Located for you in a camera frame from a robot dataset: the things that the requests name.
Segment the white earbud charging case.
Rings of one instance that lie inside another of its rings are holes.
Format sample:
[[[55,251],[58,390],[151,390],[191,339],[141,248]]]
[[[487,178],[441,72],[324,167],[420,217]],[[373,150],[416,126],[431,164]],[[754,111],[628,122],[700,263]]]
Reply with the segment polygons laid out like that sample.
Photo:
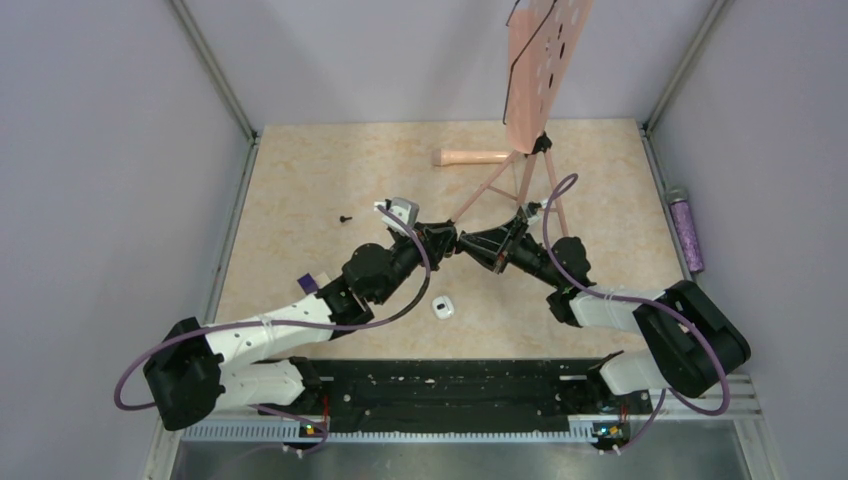
[[[440,320],[450,319],[456,314],[454,302],[448,296],[434,298],[431,306],[434,315]]]

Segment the pink music stand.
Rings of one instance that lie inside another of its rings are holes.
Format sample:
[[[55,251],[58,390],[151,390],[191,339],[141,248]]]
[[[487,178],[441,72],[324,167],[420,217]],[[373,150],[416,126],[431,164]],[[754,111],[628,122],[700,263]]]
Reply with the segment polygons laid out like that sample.
[[[495,164],[497,168],[450,216],[456,223],[486,191],[524,204],[538,157],[543,157],[550,181],[558,184],[547,134],[551,111],[566,76],[571,58],[592,11],[591,0],[516,1],[505,26],[508,35],[507,82],[502,113],[507,154],[488,151],[436,150],[435,166]],[[515,194],[494,182],[518,159],[525,158],[521,183]]]

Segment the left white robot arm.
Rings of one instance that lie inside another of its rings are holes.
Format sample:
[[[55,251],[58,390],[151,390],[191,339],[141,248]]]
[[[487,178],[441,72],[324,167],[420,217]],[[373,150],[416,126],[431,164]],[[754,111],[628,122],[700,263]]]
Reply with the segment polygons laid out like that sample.
[[[304,357],[278,354],[380,326],[371,309],[384,304],[418,268],[427,275],[452,255],[458,238],[451,221],[417,223],[413,235],[393,233],[385,248],[366,243],[339,277],[286,307],[222,325],[178,322],[151,354],[143,375],[163,426],[178,431],[218,411],[240,407],[309,413],[325,392]]]

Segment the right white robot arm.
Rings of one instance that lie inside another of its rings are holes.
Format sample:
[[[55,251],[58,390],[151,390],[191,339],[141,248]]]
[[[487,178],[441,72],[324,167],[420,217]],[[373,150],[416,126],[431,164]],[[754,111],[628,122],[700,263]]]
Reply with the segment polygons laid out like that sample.
[[[546,246],[529,226],[518,211],[496,228],[460,233],[456,249],[492,272],[514,266],[553,287],[546,301],[560,323],[644,339],[645,349],[603,361],[600,376],[586,385],[594,409],[612,412],[627,394],[646,389],[670,388],[695,398],[750,359],[748,341],[694,282],[646,292],[601,288],[588,278],[591,265],[580,238],[561,237]]]

